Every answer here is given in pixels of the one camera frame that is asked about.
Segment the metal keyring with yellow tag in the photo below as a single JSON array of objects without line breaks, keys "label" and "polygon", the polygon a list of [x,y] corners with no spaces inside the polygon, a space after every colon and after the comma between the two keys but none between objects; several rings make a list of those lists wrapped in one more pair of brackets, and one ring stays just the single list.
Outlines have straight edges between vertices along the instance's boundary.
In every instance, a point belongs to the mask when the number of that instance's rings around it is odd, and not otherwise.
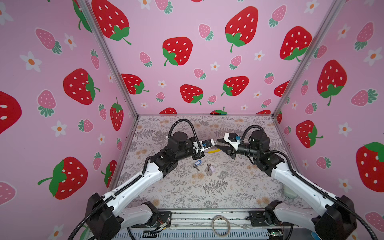
[{"label": "metal keyring with yellow tag", "polygon": [[217,142],[217,141],[214,141],[214,144],[213,144],[213,146],[208,150],[208,153],[209,153],[209,154],[213,154],[213,153],[220,152],[221,150],[217,147],[217,145],[218,145],[218,142]]}]

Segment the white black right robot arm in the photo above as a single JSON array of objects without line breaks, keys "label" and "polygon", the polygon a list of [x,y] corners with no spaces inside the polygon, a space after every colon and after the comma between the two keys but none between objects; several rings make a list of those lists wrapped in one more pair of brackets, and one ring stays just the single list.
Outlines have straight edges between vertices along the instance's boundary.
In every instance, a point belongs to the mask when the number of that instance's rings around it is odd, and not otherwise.
[{"label": "white black right robot arm", "polygon": [[273,201],[265,207],[267,224],[290,223],[315,232],[322,240],[346,240],[357,229],[353,202],[345,196],[332,195],[296,172],[284,153],[270,150],[270,138],[263,129],[253,131],[247,143],[245,136],[236,133],[226,133],[217,142],[217,148],[232,159],[246,156],[259,170],[283,183],[310,205],[305,210]]}]

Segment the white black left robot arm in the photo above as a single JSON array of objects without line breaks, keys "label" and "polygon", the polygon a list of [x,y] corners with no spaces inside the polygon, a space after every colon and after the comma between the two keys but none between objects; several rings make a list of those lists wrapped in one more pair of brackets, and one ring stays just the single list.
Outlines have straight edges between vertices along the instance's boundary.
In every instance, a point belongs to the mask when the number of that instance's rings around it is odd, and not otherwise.
[{"label": "white black left robot arm", "polygon": [[204,157],[204,151],[214,145],[213,139],[198,141],[195,137],[187,138],[183,132],[176,132],[168,137],[163,149],[145,160],[142,171],[102,196],[98,193],[90,196],[80,225],[87,225],[92,240],[111,240],[123,227],[154,224],[158,210],[153,204],[146,202],[128,211],[125,208],[144,190],[173,171],[180,160],[189,157],[199,160]]}]

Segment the key with blue tag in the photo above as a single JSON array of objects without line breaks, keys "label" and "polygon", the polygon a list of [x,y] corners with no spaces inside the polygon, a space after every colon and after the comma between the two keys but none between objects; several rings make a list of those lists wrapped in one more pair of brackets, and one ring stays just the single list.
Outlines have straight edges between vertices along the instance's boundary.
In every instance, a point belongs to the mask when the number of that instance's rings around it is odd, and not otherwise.
[{"label": "key with blue tag", "polygon": [[199,166],[202,164],[201,160],[198,160],[194,163],[193,168],[199,171]]}]

